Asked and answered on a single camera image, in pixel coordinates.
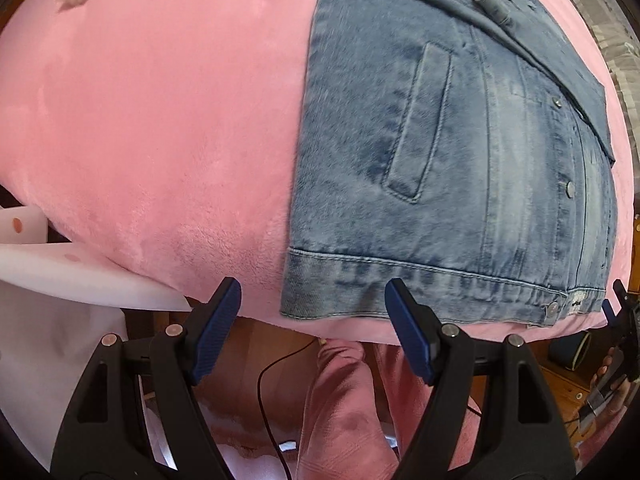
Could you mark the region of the blue denim jacket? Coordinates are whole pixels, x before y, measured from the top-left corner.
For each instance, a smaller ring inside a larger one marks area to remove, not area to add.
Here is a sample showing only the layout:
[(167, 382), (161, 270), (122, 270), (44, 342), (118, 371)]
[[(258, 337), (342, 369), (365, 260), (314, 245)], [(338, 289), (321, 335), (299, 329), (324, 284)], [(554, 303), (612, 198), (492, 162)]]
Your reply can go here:
[(616, 237), (605, 93), (539, 0), (317, 0), (281, 311), (597, 311)]

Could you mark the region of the pink trouser leg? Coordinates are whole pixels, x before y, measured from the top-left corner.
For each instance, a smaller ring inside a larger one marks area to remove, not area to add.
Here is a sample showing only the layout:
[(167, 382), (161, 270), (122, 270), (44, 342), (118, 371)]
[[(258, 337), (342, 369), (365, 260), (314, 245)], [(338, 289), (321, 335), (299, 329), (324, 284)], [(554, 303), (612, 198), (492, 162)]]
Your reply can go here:
[(398, 450), (382, 429), (366, 349), (355, 341), (320, 344), (309, 387), (298, 448), (299, 479), (389, 479), (407, 453), (433, 389), (413, 374), (401, 348), (376, 344)]

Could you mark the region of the white dotted bed sheet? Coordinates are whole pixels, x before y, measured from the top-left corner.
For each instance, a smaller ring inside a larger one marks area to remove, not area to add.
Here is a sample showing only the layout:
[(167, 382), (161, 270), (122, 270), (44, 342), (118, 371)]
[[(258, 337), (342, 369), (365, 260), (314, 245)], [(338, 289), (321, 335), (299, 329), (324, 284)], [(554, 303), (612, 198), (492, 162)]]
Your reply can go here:
[(124, 312), (187, 311), (180, 292), (80, 243), (50, 243), (36, 206), (1, 211), (1, 411), (49, 467), (68, 402), (99, 340)]

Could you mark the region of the pink bed cover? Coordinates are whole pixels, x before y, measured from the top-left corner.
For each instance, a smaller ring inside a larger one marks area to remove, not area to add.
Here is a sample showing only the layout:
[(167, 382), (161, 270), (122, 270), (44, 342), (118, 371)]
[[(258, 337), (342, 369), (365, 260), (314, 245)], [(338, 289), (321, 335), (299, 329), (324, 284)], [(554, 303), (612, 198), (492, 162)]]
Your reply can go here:
[[(539, 0), (600, 82), (616, 237), (604, 298), (629, 274), (632, 169), (604, 59), (570, 0)], [(317, 0), (25, 0), (1, 35), (1, 183), (75, 242), (181, 295), (226, 275), (242, 312), (323, 337), (395, 341), (382, 318), (281, 311)], [(530, 339), (600, 325), (461, 323)]]

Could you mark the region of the white lace curtain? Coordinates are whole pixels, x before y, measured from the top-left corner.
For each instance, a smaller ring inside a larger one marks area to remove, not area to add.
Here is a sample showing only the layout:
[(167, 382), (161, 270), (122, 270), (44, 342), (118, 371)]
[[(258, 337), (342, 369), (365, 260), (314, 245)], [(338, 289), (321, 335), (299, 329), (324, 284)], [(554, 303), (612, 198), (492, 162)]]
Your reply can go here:
[(616, 0), (572, 0), (603, 55), (630, 142), (639, 146), (639, 39)]

